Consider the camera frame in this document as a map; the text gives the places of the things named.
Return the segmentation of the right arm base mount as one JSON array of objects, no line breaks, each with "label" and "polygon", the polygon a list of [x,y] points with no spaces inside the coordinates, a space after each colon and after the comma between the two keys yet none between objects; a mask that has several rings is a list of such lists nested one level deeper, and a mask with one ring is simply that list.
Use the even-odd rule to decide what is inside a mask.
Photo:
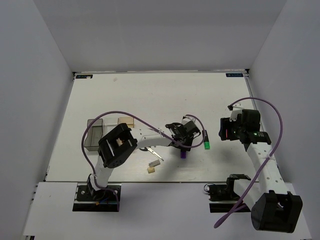
[{"label": "right arm base mount", "polygon": [[210,213],[227,213],[239,200],[240,196],[234,192],[236,180],[251,179],[245,174],[230,174],[224,184],[207,183],[203,190],[209,196]]}]

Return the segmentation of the yellow tan eraser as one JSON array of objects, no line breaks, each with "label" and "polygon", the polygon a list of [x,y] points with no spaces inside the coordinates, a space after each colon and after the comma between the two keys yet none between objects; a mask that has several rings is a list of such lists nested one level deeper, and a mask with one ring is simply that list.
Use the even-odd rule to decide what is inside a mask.
[{"label": "yellow tan eraser", "polygon": [[148,167],[147,168],[147,172],[149,173],[149,174],[151,174],[151,173],[154,173],[155,172],[155,168],[152,166],[152,167]]}]

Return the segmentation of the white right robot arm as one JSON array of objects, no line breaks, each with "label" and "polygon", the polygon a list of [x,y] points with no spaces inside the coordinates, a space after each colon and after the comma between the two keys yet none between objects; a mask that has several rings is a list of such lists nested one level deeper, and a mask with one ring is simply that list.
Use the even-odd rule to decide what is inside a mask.
[{"label": "white right robot arm", "polygon": [[221,140],[240,141],[256,174],[253,178],[238,175],[225,188],[226,195],[250,209],[253,227],[258,231],[293,233],[303,201],[287,188],[272,154],[267,132],[261,131],[258,110],[233,107],[230,117],[220,120]]}]

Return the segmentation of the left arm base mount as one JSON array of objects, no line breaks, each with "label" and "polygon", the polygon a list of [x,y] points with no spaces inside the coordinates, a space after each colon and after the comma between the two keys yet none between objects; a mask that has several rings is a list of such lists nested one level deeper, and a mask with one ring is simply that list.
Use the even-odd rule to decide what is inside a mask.
[{"label": "left arm base mount", "polygon": [[91,194],[86,184],[79,184],[76,187],[73,212],[95,212],[95,213],[117,213],[120,204],[117,204],[116,196],[108,190],[98,190]]}]

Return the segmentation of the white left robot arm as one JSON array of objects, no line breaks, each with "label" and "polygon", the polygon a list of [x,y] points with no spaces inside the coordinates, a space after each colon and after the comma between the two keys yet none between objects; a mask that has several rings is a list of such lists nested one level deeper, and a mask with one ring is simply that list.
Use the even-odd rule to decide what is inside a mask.
[{"label": "white left robot arm", "polygon": [[101,200],[109,190],[113,169],[124,164],[135,150],[161,146],[187,152],[191,150],[193,140],[204,133],[188,117],[181,123],[166,124],[164,129],[130,128],[126,123],[118,124],[98,141],[97,163],[87,180],[88,193],[94,201]]}]

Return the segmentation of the grey white eraser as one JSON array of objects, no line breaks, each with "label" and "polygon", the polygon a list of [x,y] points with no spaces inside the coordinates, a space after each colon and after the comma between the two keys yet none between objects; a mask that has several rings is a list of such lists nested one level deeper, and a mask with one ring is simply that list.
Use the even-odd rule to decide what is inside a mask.
[{"label": "grey white eraser", "polygon": [[155,161],[150,162],[148,165],[149,167],[156,167],[159,166],[161,164],[161,162],[157,159]]}]

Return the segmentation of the green highlighter marker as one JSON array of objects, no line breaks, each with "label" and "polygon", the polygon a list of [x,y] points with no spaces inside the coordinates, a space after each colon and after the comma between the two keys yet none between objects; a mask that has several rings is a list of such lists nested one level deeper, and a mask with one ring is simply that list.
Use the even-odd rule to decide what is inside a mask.
[{"label": "green highlighter marker", "polygon": [[208,133],[206,130],[202,131],[202,135],[203,135],[203,144],[204,144],[204,149],[205,150],[210,150],[211,146],[210,146],[210,141],[209,141],[209,137],[208,137]]}]

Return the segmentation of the purple highlighter marker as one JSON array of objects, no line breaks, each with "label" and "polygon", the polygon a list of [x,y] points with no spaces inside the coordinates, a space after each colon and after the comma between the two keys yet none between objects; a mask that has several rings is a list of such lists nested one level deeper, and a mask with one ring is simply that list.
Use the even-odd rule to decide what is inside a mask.
[{"label": "purple highlighter marker", "polygon": [[187,158],[187,152],[185,150],[180,150],[180,158],[181,159],[186,159]]}]

